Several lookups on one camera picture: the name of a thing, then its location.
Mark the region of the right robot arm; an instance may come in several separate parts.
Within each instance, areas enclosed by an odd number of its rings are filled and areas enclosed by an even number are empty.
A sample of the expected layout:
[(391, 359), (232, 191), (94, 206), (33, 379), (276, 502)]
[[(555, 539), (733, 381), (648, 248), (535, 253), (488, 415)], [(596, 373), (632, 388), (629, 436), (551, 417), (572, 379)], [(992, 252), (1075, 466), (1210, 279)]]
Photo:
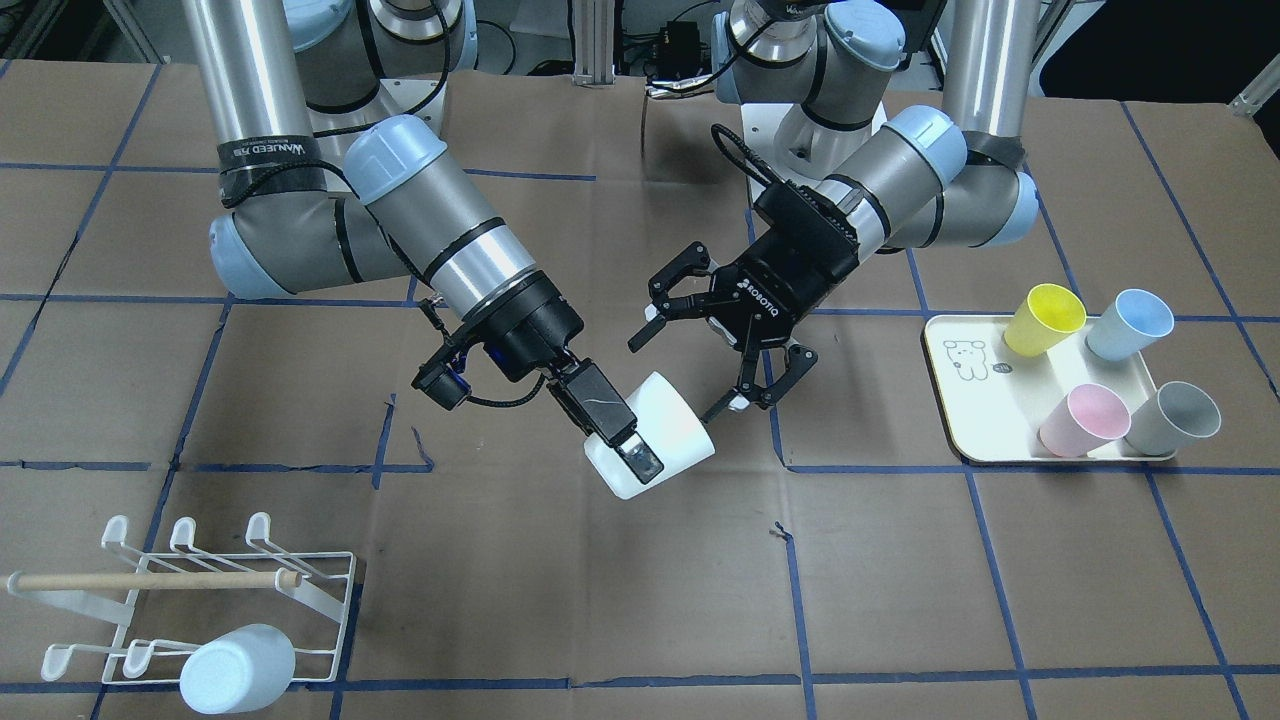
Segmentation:
[(511, 382), (538, 375), (596, 443), (596, 470), (641, 489), (677, 471), (640, 429), (602, 369), (570, 341), (582, 318), (536, 264), (445, 143), (415, 114), (358, 133), (326, 161), (305, 106), (296, 54), (320, 50), (349, 15), (347, 1), (187, 1), (184, 12), (214, 117), (225, 214), (210, 254), (239, 299), (411, 275), (460, 319), (413, 386), (444, 409), (474, 401), (468, 351), (481, 346)]

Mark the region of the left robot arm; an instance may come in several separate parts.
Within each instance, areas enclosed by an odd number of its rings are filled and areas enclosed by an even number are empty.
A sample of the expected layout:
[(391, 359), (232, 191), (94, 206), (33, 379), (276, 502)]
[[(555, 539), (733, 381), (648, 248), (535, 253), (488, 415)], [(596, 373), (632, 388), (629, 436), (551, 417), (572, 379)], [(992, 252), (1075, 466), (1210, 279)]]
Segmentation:
[(716, 126), (717, 147), (762, 191), (767, 231), (719, 265), (691, 243), (650, 278), (640, 350), (668, 322), (703, 319), (741, 355), (733, 387), (703, 416), (772, 407), (815, 365), (796, 325), (877, 252), (997, 247), (1033, 225), (1021, 118), (1034, 65), (1036, 1), (961, 1), (942, 108), (872, 122), (906, 54), (876, 1), (736, 1), (717, 17), (713, 74), (724, 102), (788, 104), (765, 160)]

